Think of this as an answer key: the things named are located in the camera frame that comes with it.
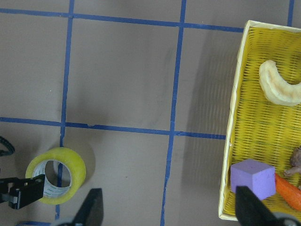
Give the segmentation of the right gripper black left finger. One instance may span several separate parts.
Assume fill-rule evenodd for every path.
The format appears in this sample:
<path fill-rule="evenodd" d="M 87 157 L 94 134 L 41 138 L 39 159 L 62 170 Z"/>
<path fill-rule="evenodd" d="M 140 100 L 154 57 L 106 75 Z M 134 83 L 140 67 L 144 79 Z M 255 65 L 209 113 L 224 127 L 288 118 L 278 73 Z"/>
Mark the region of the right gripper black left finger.
<path fill-rule="evenodd" d="M 101 188 L 89 191 L 79 211 L 74 217 L 72 226 L 101 226 L 104 218 L 103 193 Z"/>

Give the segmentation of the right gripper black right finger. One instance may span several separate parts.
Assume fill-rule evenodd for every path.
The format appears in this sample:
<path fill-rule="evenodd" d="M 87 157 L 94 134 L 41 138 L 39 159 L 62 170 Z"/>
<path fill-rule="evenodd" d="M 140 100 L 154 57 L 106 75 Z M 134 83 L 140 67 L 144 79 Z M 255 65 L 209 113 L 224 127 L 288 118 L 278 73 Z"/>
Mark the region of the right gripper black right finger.
<path fill-rule="evenodd" d="M 235 213 L 241 226 L 279 226 L 274 214 L 247 186 L 237 186 Z"/>

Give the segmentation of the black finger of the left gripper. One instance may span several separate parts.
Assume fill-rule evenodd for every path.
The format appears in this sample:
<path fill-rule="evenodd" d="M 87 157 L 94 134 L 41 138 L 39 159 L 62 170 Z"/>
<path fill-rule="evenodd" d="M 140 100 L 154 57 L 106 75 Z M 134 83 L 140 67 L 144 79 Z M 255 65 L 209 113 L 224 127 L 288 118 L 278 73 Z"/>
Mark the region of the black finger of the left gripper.
<path fill-rule="evenodd" d="M 9 207 L 19 210 L 44 195 L 46 176 L 40 174 L 33 178 L 3 178 L 0 180 L 0 202 L 7 202 Z"/>

